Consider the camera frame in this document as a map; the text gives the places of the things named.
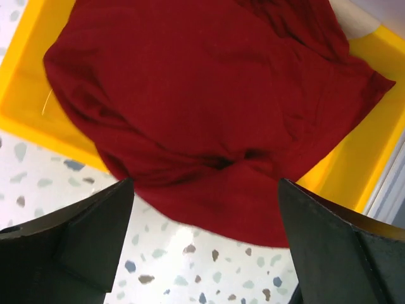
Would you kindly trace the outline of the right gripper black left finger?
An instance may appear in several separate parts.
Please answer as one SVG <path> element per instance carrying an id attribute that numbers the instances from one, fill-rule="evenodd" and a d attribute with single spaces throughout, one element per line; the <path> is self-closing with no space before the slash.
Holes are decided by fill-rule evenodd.
<path id="1" fill-rule="evenodd" d="M 112 291 L 134 202 L 125 179 L 1 230 L 1 303 L 103 303 Z"/>

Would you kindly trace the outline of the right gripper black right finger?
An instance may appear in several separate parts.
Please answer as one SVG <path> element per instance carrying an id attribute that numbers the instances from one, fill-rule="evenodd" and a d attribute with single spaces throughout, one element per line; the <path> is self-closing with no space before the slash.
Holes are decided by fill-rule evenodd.
<path id="1" fill-rule="evenodd" d="M 291 303 L 404 303 L 404 229 L 278 183 L 298 278 Z"/>

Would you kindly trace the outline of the dark red t-shirt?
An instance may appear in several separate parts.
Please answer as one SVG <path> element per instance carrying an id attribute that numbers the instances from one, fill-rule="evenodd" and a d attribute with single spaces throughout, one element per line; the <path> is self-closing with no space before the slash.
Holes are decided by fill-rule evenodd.
<path id="1" fill-rule="evenodd" d="M 288 245 L 277 202 L 394 86 L 328 1 L 77 1 L 44 55 L 108 170 L 174 221 Z"/>

